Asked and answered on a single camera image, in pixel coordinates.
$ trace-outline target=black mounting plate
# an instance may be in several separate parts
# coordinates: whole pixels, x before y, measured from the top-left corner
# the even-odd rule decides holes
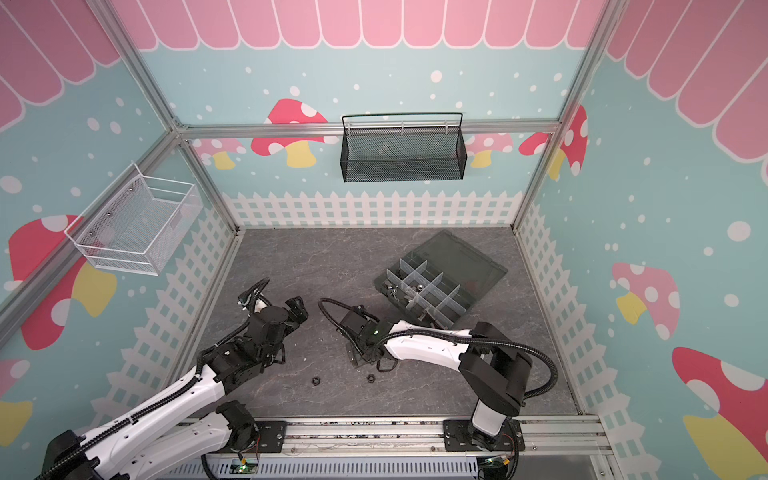
[[[445,420],[442,423],[442,431],[445,440],[445,450],[447,452],[480,452],[480,447],[472,444],[472,437],[469,435],[469,423],[471,420]],[[510,440],[504,435],[513,435],[517,437],[518,448],[525,450],[525,440],[523,432],[520,430],[520,422],[512,420],[502,425],[499,432],[500,440],[493,446],[492,452],[510,452],[513,447]]]
[[[259,427],[259,453],[280,453],[286,439],[288,422],[256,422]],[[254,453],[256,445],[247,451]]]

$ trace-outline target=robotic arm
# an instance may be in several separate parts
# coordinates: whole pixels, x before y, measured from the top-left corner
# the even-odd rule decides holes
[[[151,480],[191,457],[253,446],[258,428],[238,402],[225,403],[199,422],[160,437],[266,367],[285,363],[283,340],[308,314],[300,296],[287,300],[288,308],[272,306],[261,295],[268,282],[261,280],[238,297],[248,320],[201,352],[197,366],[174,384],[82,436],[68,430],[53,439],[36,480]]]
[[[328,312],[325,303],[347,309],[341,322]],[[525,400],[539,396],[554,388],[558,380],[557,366],[543,352],[512,342],[493,325],[478,322],[474,329],[437,330],[422,328],[405,321],[397,323],[380,320],[365,310],[364,306],[349,306],[339,301],[323,298],[318,302],[323,315],[349,340],[347,350],[350,359],[375,363],[380,372],[381,359],[415,359],[435,363],[460,372],[478,396],[472,420],[453,431],[459,444],[470,449],[485,451],[503,450],[504,436],[510,436],[518,448],[515,435],[503,432],[509,417],[519,415]],[[535,356],[550,370],[550,378],[537,389],[526,391]],[[446,448],[448,447],[446,430]]]

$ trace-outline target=black mesh basket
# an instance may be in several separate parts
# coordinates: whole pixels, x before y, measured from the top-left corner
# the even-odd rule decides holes
[[[460,113],[342,117],[344,181],[463,179],[467,150],[462,118]]]

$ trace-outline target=white mesh basket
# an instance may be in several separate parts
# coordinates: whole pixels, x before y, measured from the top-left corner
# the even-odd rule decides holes
[[[197,185],[139,172],[87,224],[78,225],[83,212],[65,233],[96,268],[157,276],[202,209]]]

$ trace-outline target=gray marble surface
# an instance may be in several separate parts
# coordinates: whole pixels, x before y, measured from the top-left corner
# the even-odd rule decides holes
[[[515,238],[508,228],[450,229],[509,272],[455,328],[490,322],[509,339],[557,356]],[[373,279],[402,255],[437,233],[428,228],[350,228],[248,230],[217,305],[202,333],[200,348],[215,343],[246,318],[237,295],[268,276],[264,295],[275,305],[301,295],[310,313],[286,338],[287,362],[271,366],[229,394],[263,417],[336,415],[471,415],[477,396],[462,375],[445,367],[403,361],[390,373],[375,366],[355,369],[344,338],[323,317],[317,300],[329,296],[350,305],[364,304],[382,319],[400,319],[398,310],[373,286]],[[345,310],[329,306],[341,319]],[[373,373],[374,383],[366,377]],[[312,378],[321,378],[319,386]],[[528,388],[548,376],[538,360]],[[563,378],[550,392],[530,399],[522,415],[574,414],[576,407]]]

